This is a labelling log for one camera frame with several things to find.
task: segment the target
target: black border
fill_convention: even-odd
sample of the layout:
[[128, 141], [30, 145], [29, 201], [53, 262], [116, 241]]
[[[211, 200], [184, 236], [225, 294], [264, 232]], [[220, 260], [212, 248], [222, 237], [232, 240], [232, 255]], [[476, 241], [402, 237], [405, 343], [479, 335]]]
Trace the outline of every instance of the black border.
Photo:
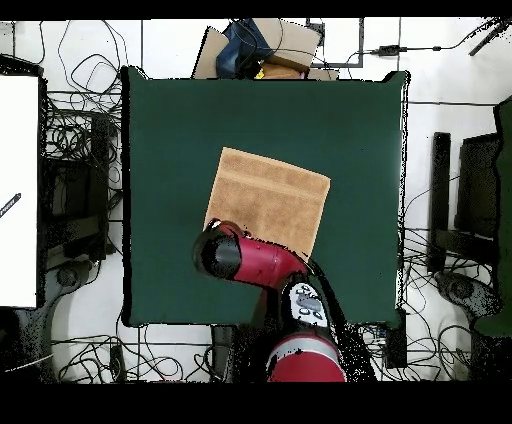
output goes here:
[[130, 316], [132, 309], [132, 250], [131, 250], [131, 215], [132, 195], [130, 180], [130, 77], [129, 67], [123, 66], [120, 70], [121, 79], [121, 175], [123, 178], [123, 306], [121, 309], [121, 322], [125, 327], [132, 327]]

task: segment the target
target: table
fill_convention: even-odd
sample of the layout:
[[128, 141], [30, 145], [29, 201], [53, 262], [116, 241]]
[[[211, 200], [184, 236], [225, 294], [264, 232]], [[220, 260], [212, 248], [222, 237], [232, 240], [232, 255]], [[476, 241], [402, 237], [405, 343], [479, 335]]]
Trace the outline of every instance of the table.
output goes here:
[[0, 306], [35, 308], [42, 301], [45, 87], [39, 67], [0, 55]]
[[313, 257], [349, 321], [396, 325], [404, 72], [384, 82], [121, 76], [125, 325], [250, 322], [260, 289], [200, 275], [191, 259], [224, 146], [331, 178]]

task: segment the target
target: cloth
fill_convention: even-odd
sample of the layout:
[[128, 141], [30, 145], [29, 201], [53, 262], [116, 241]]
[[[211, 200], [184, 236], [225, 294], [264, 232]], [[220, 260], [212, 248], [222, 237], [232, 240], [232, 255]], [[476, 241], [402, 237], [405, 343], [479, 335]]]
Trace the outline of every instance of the cloth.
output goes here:
[[329, 178], [315, 172], [224, 147], [204, 226], [212, 218], [235, 222], [307, 261], [329, 186]]

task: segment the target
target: cardboard box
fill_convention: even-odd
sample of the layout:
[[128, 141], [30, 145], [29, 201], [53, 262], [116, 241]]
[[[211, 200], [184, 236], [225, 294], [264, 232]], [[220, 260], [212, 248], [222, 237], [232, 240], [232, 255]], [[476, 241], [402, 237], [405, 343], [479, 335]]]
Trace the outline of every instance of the cardboard box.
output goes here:
[[338, 78], [338, 71], [336, 69], [311, 68], [308, 74], [308, 79], [317, 81], [336, 81], [336, 78]]
[[228, 45], [228, 38], [213, 27], [208, 27], [203, 37], [196, 66], [192, 71], [193, 79], [217, 78], [217, 56]]
[[301, 73], [295, 69], [274, 65], [272, 63], [263, 63], [262, 69], [262, 79], [300, 79], [301, 75]]
[[309, 69], [320, 41], [318, 32], [277, 18], [253, 18], [253, 21], [270, 48], [277, 49], [279, 46], [279, 50], [266, 58], [265, 62], [286, 66], [300, 72], [306, 72]]

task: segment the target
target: green table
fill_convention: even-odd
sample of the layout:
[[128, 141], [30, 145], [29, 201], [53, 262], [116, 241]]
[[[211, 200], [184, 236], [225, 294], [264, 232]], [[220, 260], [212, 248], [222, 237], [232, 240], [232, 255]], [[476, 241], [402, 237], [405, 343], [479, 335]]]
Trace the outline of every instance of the green table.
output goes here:
[[349, 321], [394, 325], [404, 81], [149, 80], [123, 68], [125, 324], [250, 322], [260, 289], [200, 275], [191, 259], [227, 146], [331, 178], [312, 255]]
[[498, 225], [494, 237], [498, 241], [500, 260], [493, 271], [503, 308], [497, 315], [480, 318], [475, 329], [486, 336], [512, 337], [512, 97], [494, 108], [494, 117], [500, 138], [496, 161]]

